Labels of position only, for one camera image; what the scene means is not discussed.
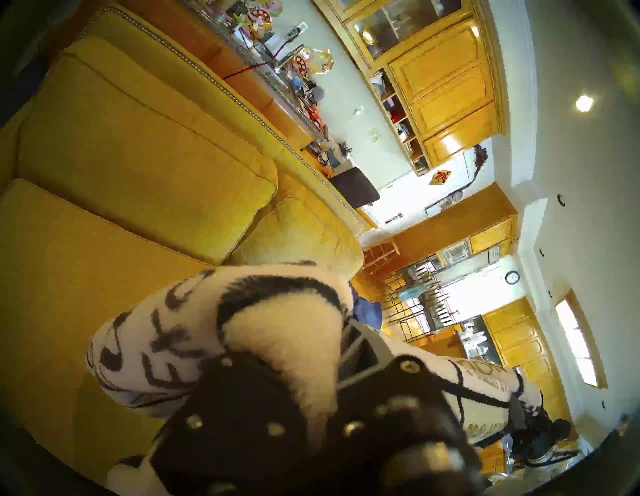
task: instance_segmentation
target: countertop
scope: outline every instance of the countertop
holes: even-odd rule
[[[271,58],[266,53],[261,53],[252,47],[251,43],[246,40],[242,43],[238,37],[234,35],[233,29],[224,24],[216,22],[208,12],[193,0],[180,0],[180,3],[195,12],[211,31],[213,31],[224,43],[230,47],[240,57],[245,64],[255,65],[266,62],[265,65],[253,68],[252,71],[257,74],[266,84],[269,96],[276,100],[298,124],[308,129],[317,140],[324,139],[322,133],[311,122],[307,114],[300,108],[301,104],[297,96],[291,89],[291,84],[286,80],[285,76],[275,73],[271,67]]]

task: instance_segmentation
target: sofa cushion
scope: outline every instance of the sofa cushion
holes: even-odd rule
[[[160,423],[104,394],[84,359],[109,318],[206,264],[16,179],[0,201],[0,403],[96,482]]]
[[[365,223],[342,195],[272,129],[255,107],[176,41],[117,4],[98,12],[88,34],[120,48],[141,67],[255,145],[274,160],[279,170],[322,199],[354,235],[366,230]]]
[[[277,187],[271,159],[92,36],[50,69],[18,162],[20,177],[212,264]]]
[[[278,193],[256,217],[227,264],[312,260],[350,279],[362,267],[362,248],[313,193],[284,173]]]

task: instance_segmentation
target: glass cabinet door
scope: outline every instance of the glass cabinet door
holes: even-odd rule
[[[463,0],[391,0],[376,2],[349,22],[352,36],[372,60],[418,31],[454,12]]]
[[[375,0],[329,0],[338,18],[344,22]]]

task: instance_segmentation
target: recessed light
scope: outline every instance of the recessed light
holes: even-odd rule
[[[588,97],[587,95],[582,95],[575,101],[575,107],[580,112],[588,112],[591,110],[591,106],[593,105],[593,98]]]

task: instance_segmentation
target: blue cloth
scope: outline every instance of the blue cloth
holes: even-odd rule
[[[353,297],[353,315],[358,319],[358,322],[374,329],[382,329],[382,303],[371,303],[361,297],[351,283],[349,283],[349,287]]]

